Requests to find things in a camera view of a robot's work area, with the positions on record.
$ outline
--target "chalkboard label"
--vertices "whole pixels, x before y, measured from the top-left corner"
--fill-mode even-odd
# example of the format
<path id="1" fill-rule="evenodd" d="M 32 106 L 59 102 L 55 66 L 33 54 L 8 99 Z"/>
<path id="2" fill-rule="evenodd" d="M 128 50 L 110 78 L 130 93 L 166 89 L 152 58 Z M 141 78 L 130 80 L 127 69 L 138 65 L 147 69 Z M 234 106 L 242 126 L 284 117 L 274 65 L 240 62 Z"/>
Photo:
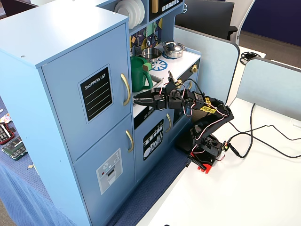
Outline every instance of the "chalkboard label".
<path id="1" fill-rule="evenodd" d="M 106 67 L 80 84 L 88 121 L 112 103 L 109 68 Z"/>
<path id="2" fill-rule="evenodd" d="M 162 119 L 143 139 L 143 161 L 146 160 L 151 153 L 162 143 L 163 140 Z"/>
<path id="3" fill-rule="evenodd" d="M 134 129 L 137 129 L 138 126 L 140 126 L 154 111 L 155 109 L 153 107 L 144 108 L 136 117 L 134 117 Z"/>

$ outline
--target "silver pot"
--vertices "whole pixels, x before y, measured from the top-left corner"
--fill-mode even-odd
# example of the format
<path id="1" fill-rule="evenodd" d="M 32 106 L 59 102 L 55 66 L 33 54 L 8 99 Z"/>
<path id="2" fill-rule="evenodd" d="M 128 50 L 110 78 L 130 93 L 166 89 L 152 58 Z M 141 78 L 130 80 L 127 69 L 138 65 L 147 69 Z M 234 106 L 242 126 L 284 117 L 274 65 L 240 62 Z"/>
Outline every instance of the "silver pot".
<path id="1" fill-rule="evenodd" d="M 171 41 L 163 43 L 163 49 L 166 56 L 177 59 L 183 56 L 185 46 L 178 42 Z"/>
<path id="2" fill-rule="evenodd" d="M 141 56 L 147 60 L 148 63 L 156 62 L 160 59 L 162 52 L 157 48 L 145 48 L 142 50 Z"/>

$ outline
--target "toy kitchen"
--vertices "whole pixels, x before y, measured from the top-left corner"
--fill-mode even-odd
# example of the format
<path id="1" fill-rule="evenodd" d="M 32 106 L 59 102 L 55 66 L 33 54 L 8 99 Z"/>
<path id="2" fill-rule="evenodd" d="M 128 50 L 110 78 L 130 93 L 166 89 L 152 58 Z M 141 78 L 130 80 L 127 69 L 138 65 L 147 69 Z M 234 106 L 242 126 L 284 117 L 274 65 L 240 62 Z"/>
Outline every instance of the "toy kitchen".
<path id="1" fill-rule="evenodd" d="M 0 77 L 15 89 L 0 95 L 52 202 L 79 226 L 105 225 L 190 122 L 133 103 L 169 72 L 196 89 L 201 53 L 173 39 L 183 4 L 57 0 L 0 21 Z"/>

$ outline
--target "black cable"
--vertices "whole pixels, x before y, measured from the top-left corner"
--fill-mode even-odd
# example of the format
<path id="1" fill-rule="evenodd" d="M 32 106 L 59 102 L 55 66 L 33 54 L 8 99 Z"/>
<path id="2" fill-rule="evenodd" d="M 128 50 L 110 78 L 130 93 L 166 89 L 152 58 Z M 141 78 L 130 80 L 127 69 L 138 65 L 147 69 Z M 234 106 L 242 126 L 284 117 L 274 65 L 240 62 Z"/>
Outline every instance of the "black cable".
<path id="1" fill-rule="evenodd" d="M 241 135 L 241 134 L 246 134 L 246 135 L 251 136 L 251 134 L 245 133 L 245 132 L 240 132 L 240 133 L 238 133 L 237 135 Z M 300 158 L 300 157 L 301 157 L 301 155 L 297 155 L 297 156 L 289 156 L 289 155 L 284 154 L 283 152 L 279 151 L 278 149 L 274 148 L 273 146 L 269 145 L 268 143 L 266 143 L 266 142 L 264 142 L 264 141 L 258 139 L 257 137 L 254 137 L 254 136 L 253 136 L 253 138 L 256 139 L 256 140 L 258 140 L 258 141 L 260 141 L 260 142 L 262 142 L 263 144 L 269 146 L 270 148 L 274 149 L 276 152 L 278 152 L 278 153 L 284 155 L 285 157 L 288 157 L 288 158 L 291 158 L 291 159 L 296 159 L 296 158 Z"/>
<path id="2" fill-rule="evenodd" d="M 251 150 L 251 147 L 252 147 L 252 145 L 253 145 L 252 115 L 253 115 L 253 110 L 254 110 L 255 105 L 256 105 L 256 104 L 254 103 L 253 106 L 252 106 L 252 109 L 251 109 L 251 116 L 250 116 L 251 143 L 250 143 L 250 146 L 249 146 L 247 152 L 245 153 L 245 155 L 241 156 L 241 155 L 239 154 L 239 152 L 236 151 L 236 149 L 235 149 L 233 146 L 230 146 L 230 148 L 231 148 L 231 150 L 234 152 L 234 154 L 236 154 L 236 155 L 237 155 L 239 158 L 241 158 L 241 159 L 244 159 L 244 158 L 249 154 L 249 152 L 250 152 L 250 150 Z M 230 143 L 230 141 L 232 140 L 233 137 L 231 137 L 231 138 L 227 141 L 227 144 Z"/>
<path id="3" fill-rule="evenodd" d="M 248 152 L 250 151 L 250 149 L 251 149 L 251 147 L 252 147 L 253 138 L 254 138 L 254 139 L 256 139 L 256 140 L 262 142 L 263 144 L 267 145 L 268 147 L 274 149 L 274 150 L 277 151 L 278 153 L 284 155 L 284 156 L 287 157 L 287 158 L 291 158 L 291 159 L 300 158 L 301 155 L 297 155 L 297 156 L 289 156 L 289 155 L 287 155 L 287 154 L 284 154 L 283 152 L 279 151 L 278 149 L 274 148 L 273 146 L 269 145 L 268 143 L 266 143 L 266 142 L 264 142 L 264 141 L 258 139 L 257 137 L 254 137 L 254 136 L 253 136 L 253 131 L 254 131 L 254 130 L 261 129 L 261 128 L 263 128 L 263 127 L 270 127 L 270 126 L 272 126 L 272 127 L 274 127 L 274 129 L 276 129 L 279 133 L 281 133 L 281 134 L 282 134 L 285 138 L 287 138 L 288 140 L 294 141 L 294 140 L 299 140 L 299 139 L 301 139 L 301 138 L 290 139 L 290 138 L 288 138 L 286 135 L 284 135 L 282 132 L 280 132 L 280 131 L 279 131 L 275 126 L 273 126 L 273 125 L 269 125 L 269 126 L 264 125 L 264 126 L 261 126 L 261 127 L 256 128 L 256 129 L 252 129 L 252 115 L 253 115 L 253 109 L 254 109 L 254 106 L 255 106 L 255 104 L 253 104 L 253 107 L 252 107 L 252 110 L 251 110 L 251 118 L 250 118 L 251 130 L 246 131 L 246 132 L 241 132 L 241 131 L 239 131 L 239 130 L 238 130 L 238 129 L 230 122 L 230 124 L 234 127 L 234 129 L 236 129 L 236 131 L 239 132 L 239 133 L 233 135 L 232 137 L 230 137 L 230 139 L 229 139 L 228 142 L 227 142 L 228 147 L 233 151 L 233 153 L 234 153 L 235 155 L 237 155 L 239 158 L 245 158 L 245 157 L 248 155 Z M 241 155 L 239 154 L 239 152 L 238 152 L 238 151 L 230 144 L 230 141 L 231 141 L 234 137 L 236 137 L 236 136 L 238 136 L 238 135 L 241 135 L 241 134 L 246 134 L 246 135 L 248 135 L 248 136 L 251 137 L 251 144 L 250 144 L 250 147 L 249 147 L 249 149 L 247 150 L 247 152 L 246 152 L 246 154 L 245 154 L 244 156 L 241 156 Z"/>
<path id="4" fill-rule="evenodd" d="M 241 131 L 239 131 L 231 122 L 229 122 L 233 127 L 234 127 L 234 129 L 236 129 L 236 131 L 237 132 L 240 132 L 241 133 Z M 295 140 L 301 140 L 301 138 L 296 138 L 296 139 L 290 139 L 290 138 L 288 138 L 286 135 L 284 135 L 280 130 L 278 130 L 274 125 L 264 125 L 264 126 L 260 126 L 260 127 L 258 127 L 258 128 L 255 128 L 255 129 L 253 129 L 253 131 L 255 131 L 255 130 L 257 130 L 257 129 L 261 129 L 261 128 L 264 128 L 264 127 L 273 127 L 275 130 L 277 130 L 282 136 L 284 136 L 286 139 L 288 139 L 288 140 L 291 140 L 291 141 L 295 141 Z"/>
<path id="5" fill-rule="evenodd" d="M 204 95 L 204 93 L 202 92 L 201 88 L 198 86 L 198 84 L 197 84 L 196 81 L 194 81 L 193 79 L 186 79 L 184 82 L 186 82 L 187 80 L 193 81 L 193 82 L 196 84 L 197 88 L 199 89 L 200 93 L 201 93 L 202 95 Z"/>

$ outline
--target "blue tablecloth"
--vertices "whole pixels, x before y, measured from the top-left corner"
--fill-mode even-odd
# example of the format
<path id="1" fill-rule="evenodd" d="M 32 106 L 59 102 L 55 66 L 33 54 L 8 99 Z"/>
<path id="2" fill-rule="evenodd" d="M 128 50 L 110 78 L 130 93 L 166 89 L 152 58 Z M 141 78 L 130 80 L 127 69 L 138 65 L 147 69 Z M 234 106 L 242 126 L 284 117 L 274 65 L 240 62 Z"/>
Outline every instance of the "blue tablecloth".
<path id="1" fill-rule="evenodd" d="M 1 97 L 0 109 L 4 110 L 2 117 L 7 110 Z M 18 226 L 75 226 L 54 206 L 35 168 L 29 165 L 29 154 L 14 161 L 0 151 L 0 198 L 12 220 Z"/>
<path id="2" fill-rule="evenodd" d="M 0 109 L 4 109 L 2 117 L 7 111 L 1 97 Z M 187 155 L 172 147 L 166 156 L 129 196 L 108 226 L 136 225 L 172 184 L 185 167 Z M 36 170 L 28 168 L 29 165 L 32 165 L 29 154 L 14 161 L 0 151 L 0 199 L 12 220 L 18 226 L 75 226 L 54 206 Z"/>

